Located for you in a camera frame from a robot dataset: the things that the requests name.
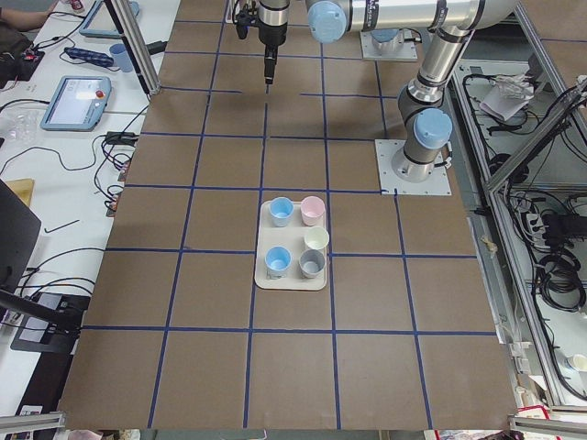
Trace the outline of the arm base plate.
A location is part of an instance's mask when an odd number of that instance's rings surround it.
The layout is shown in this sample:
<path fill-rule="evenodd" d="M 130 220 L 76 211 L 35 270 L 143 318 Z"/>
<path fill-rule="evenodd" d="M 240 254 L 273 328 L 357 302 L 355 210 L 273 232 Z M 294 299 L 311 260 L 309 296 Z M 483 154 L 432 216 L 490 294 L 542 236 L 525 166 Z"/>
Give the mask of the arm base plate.
<path fill-rule="evenodd" d="M 416 62 L 418 58 L 418 36 L 409 29 L 361 32 L 360 41 L 364 60 Z"/>
<path fill-rule="evenodd" d="M 404 155 L 404 140 L 376 139 L 375 155 L 382 194 L 451 196 L 448 168 L 441 151 L 433 163 L 419 165 Z"/>

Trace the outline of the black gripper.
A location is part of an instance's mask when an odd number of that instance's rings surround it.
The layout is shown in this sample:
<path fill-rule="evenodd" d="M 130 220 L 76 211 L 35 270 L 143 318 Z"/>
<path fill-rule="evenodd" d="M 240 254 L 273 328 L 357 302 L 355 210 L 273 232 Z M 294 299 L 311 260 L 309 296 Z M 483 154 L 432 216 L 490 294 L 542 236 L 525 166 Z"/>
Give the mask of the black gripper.
<path fill-rule="evenodd" d="M 287 35 L 289 0 L 260 0 L 258 7 L 259 38 L 265 46 L 264 80 L 274 79 L 279 47 Z"/>

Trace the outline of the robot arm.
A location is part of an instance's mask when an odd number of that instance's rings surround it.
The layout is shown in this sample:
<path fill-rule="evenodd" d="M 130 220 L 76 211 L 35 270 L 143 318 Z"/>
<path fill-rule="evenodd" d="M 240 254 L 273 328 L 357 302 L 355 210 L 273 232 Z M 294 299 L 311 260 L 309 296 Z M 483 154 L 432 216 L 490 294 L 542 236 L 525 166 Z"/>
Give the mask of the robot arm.
<path fill-rule="evenodd" d="M 419 71 L 400 92 L 398 108 L 407 139 L 392 160 L 394 173 L 413 183 L 425 181 L 452 133 L 440 110 L 447 81 L 474 31 L 506 18 L 514 1 L 308 1 L 308 26 L 324 44 L 350 31 L 426 28 L 433 34 Z"/>
<path fill-rule="evenodd" d="M 399 28 L 376 29 L 370 35 L 373 49 L 380 56 L 392 55 L 404 46 L 404 31 Z"/>

